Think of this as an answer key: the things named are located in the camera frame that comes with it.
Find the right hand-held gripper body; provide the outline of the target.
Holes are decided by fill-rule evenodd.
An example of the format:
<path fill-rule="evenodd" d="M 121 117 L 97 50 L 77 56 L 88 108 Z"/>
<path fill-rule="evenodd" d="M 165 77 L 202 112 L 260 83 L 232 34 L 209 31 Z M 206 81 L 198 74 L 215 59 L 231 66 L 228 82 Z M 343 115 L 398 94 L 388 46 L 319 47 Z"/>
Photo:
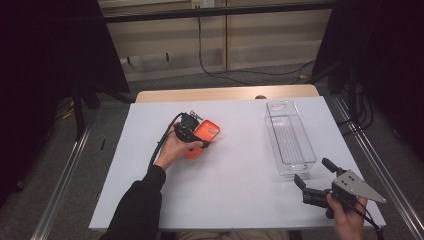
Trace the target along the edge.
<path fill-rule="evenodd" d="M 324 208 L 326 210 L 326 217 L 333 219 L 334 211 L 326 199 L 328 194 L 331 194 L 340 202 L 344 211 L 352 209 L 356 205 L 358 197 L 379 203 L 387 202 L 381 194 L 352 170 L 337 170 L 336 178 L 332 181 L 330 189 L 312 189 L 308 188 L 305 183 L 302 183 L 303 202 Z"/>

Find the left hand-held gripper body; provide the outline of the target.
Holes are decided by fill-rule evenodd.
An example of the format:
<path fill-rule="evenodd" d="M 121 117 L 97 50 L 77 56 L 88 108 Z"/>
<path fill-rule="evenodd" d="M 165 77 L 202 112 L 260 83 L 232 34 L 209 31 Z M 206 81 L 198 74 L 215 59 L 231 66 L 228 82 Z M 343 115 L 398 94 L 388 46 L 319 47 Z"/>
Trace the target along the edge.
<path fill-rule="evenodd" d="M 178 117 L 180 117 L 180 122 L 174 126 L 177 138 L 185 143 L 201 141 L 201 138 L 194 134 L 200 125 L 200 117 L 194 111 L 180 113 Z"/>

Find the orange phone case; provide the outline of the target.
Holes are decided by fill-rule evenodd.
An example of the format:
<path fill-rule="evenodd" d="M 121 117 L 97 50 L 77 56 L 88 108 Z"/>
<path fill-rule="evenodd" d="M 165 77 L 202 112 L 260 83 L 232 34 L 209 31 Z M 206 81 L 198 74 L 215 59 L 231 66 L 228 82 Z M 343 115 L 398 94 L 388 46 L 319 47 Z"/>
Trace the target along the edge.
<path fill-rule="evenodd" d="M 194 130 L 194 135 L 204 141 L 204 146 L 187 151 L 185 156 L 188 159 L 195 160 L 204 150 L 209 147 L 210 143 L 219 134 L 219 132 L 220 127 L 215 123 L 209 120 L 202 121 L 200 125 Z"/>

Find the person's left hand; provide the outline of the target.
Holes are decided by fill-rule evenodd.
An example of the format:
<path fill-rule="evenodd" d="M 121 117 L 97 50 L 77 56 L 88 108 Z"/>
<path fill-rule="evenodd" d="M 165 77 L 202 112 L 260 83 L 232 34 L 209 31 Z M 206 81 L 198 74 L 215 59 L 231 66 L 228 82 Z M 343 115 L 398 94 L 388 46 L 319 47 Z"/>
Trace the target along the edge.
<path fill-rule="evenodd" d="M 173 163 L 182 159 L 187 151 L 202 146 L 203 143 L 201 141 L 186 143 L 179 140 L 174 132 L 174 128 L 171 128 L 167 133 L 165 141 L 159 151 L 159 156 L 154 161 L 154 164 L 161 167 L 163 170 L 167 170 Z"/>

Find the person's right hand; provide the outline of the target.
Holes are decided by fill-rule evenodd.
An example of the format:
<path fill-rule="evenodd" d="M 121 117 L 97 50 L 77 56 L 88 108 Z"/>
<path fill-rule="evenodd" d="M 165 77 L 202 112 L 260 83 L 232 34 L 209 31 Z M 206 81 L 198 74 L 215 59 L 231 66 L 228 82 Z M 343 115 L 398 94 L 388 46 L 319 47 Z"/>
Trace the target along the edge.
<path fill-rule="evenodd" d="M 363 240 L 364 219 L 356 212 L 343 210 L 340 202 L 330 194 L 326 196 L 334 212 L 334 229 L 338 240 Z"/>

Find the clear plastic container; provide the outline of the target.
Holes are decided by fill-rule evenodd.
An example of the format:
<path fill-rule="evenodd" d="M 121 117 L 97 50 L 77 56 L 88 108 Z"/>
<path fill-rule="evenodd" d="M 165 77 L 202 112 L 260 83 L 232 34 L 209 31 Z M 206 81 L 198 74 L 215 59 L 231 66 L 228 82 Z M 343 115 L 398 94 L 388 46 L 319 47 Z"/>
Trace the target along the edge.
<path fill-rule="evenodd" d="M 266 103 L 265 123 L 281 176 L 308 174 L 316 155 L 292 100 Z"/>

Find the white table cover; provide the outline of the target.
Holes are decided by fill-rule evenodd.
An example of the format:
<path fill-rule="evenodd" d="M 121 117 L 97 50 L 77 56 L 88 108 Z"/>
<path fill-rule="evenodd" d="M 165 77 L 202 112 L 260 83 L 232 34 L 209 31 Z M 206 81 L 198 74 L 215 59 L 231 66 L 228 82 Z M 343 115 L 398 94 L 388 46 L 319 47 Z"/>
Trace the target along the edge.
<path fill-rule="evenodd" d="M 171 120 L 193 110 L 220 132 L 195 160 L 167 171 L 162 230 L 312 229 L 332 226 L 322 208 L 306 205 L 292 178 L 279 174 L 263 100 L 131 105 L 90 228 L 106 229 L 121 197 L 145 176 Z"/>

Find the black metal stand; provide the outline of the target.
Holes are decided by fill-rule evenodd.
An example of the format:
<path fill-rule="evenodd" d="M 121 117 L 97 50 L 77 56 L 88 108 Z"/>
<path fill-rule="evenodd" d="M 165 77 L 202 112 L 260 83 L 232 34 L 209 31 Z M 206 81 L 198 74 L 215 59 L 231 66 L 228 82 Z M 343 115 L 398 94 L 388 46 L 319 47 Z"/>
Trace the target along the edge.
<path fill-rule="evenodd" d="M 85 131 L 83 103 L 89 109 L 98 109 L 100 106 L 100 100 L 96 95 L 95 84 L 91 81 L 75 81 L 72 88 L 72 99 L 77 128 L 76 141 L 79 141 Z"/>

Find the black curtain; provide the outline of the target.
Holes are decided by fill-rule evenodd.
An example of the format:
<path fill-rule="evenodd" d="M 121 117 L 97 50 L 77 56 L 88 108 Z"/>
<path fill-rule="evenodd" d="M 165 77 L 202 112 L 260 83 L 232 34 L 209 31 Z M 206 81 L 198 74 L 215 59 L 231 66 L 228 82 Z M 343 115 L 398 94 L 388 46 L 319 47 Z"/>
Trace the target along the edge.
<path fill-rule="evenodd" d="M 129 90 L 99 0 L 0 0 L 0 208 L 41 151 L 59 100 Z"/>
<path fill-rule="evenodd" d="M 313 73 L 350 70 L 424 162 L 424 0 L 334 0 Z"/>

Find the black horizontal bar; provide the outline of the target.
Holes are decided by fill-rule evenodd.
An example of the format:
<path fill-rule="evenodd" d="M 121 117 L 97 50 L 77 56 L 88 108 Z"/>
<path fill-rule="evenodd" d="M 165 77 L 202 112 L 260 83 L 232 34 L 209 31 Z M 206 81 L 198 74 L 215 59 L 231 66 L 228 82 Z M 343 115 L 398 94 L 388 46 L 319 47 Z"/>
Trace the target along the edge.
<path fill-rule="evenodd" d="M 252 5 L 236 7 L 217 7 L 203 9 L 183 9 L 160 12 L 108 14 L 103 17 L 105 23 L 141 22 L 154 20 L 171 20 L 183 18 L 231 16 L 246 14 L 313 11 L 332 9 L 337 4 L 336 0 L 318 2 L 284 3 L 273 5 Z"/>

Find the aluminium floor rail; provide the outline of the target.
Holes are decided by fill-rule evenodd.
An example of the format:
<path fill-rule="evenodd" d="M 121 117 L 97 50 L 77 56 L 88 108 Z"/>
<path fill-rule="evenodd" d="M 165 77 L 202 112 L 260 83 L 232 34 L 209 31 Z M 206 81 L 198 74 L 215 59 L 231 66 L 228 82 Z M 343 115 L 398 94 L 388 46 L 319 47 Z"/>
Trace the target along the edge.
<path fill-rule="evenodd" d="M 344 99 L 337 96 L 334 98 L 334 102 L 344 120 L 348 122 L 349 131 L 353 134 L 356 142 L 364 152 L 368 162 L 384 186 L 391 202 L 396 207 L 397 212 L 400 214 L 400 217 L 408 227 L 413 238 L 415 240 L 424 240 L 424 223 L 389 173 L 383 160 L 374 149 L 363 129 L 350 120 L 350 115 L 348 114 L 349 108 Z"/>
<path fill-rule="evenodd" d="M 48 240 L 52 226 L 56 220 L 57 214 L 62 206 L 65 193 L 69 187 L 76 166 L 80 160 L 81 154 L 85 148 L 91 128 L 87 127 L 80 138 L 75 142 L 70 156 L 66 162 L 64 170 L 56 184 L 54 191 L 45 207 L 40 220 L 30 238 L 30 240 Z"/>

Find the white wall outlet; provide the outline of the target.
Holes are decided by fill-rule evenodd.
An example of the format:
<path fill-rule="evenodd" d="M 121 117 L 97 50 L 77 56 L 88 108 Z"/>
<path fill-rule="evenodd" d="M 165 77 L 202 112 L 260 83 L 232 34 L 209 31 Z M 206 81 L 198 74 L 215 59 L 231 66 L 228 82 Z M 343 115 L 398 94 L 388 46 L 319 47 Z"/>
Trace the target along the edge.
<path fill-rule="evenodd" d="M 191 0 L 193 9 L 214 8 L 215 0 Z"/>

